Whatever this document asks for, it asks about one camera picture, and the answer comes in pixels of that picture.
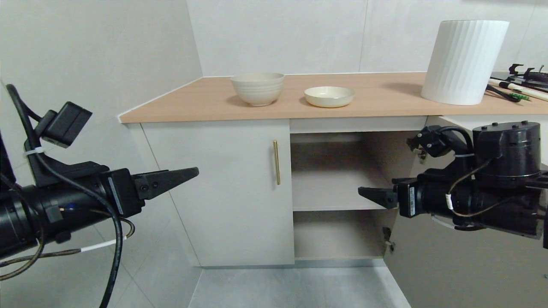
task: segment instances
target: white fluted vase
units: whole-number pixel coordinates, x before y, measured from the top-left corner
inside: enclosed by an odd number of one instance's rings
[[[421,96],[452,105],[481,103],[508,24],[497,20],[442,21]]]

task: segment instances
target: white ceramic bowl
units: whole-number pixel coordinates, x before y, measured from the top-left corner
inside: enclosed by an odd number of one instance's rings
[[[309,104],[324,107],[343,107],[354,99],[356,92],[343,87],[315,87],[305,90],[305,98]]]
[[[230,78],[236,94],[252,106],[270,105],[282,93],[284,74],[247,73]]]

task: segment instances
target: gold handle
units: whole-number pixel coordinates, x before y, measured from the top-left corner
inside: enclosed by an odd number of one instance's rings
[[[272,142],[274,144],[274,163],[276,164],[276,183],[280,185],[282,180],[279,176],[279,154],[278,154],[278,140]]]

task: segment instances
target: countertop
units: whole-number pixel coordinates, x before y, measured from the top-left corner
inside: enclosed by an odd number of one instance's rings
[[[333,118],[434,115],[548,115],[548,102],[515,104],[484,95],[474,106],[454,106],[423,99],[426,73],[354,73],[287,75],[281,96],[272,105],[252,107],[234,91],[229,77],[204,77],[120,115],[122,123],[220,121],[239,119]],[[304,90],[335,85],[356,91],[345,107],[309,105]]]

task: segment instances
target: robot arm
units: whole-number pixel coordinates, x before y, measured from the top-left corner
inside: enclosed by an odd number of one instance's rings
[[[464,136],[462,142],[454,132]],[[432,214],[451,218],[456,230],[490,228],[540,238],[548,249],[548,172],[540,169],[540,124],[493,123],[468,133],[458,127],[425,127],[408,140],[432,157],[455,152],[444,169],[416,178],[393,179],[393,189],[360,187],[358,193],[386,208],[399,204],[408,218]]]
[[[116,248],[100,306],[106,307],[122,253],[120,220],[140,213],[145,200],[153,199],[196,177],[198,168],[132,175],[128,169],[110,170],[94,162],[73,165],[61,163],[43,153],[40,140],[69,147],[92,113],[67,102],[59,112],[50,110],[40,117],[25,105],[13,85],[7,85],[6,89],[27,134],[25,155],[36,184],[26,187],[16,184],[0,135],[0,259],[32,248],[38,243],[39,248],[34,256],[2,262],[1,266],[6,266],[28,261],[18,270],[1,275],[0,281],[21,274],[38,258],[48,256],[42,254],[45,244],[66,242],[70,240],[72,232],[112,218],[116,229],[116,240],[112,243],[116,244]],[[29,117],[38,122],[35,127],[32,127]]]

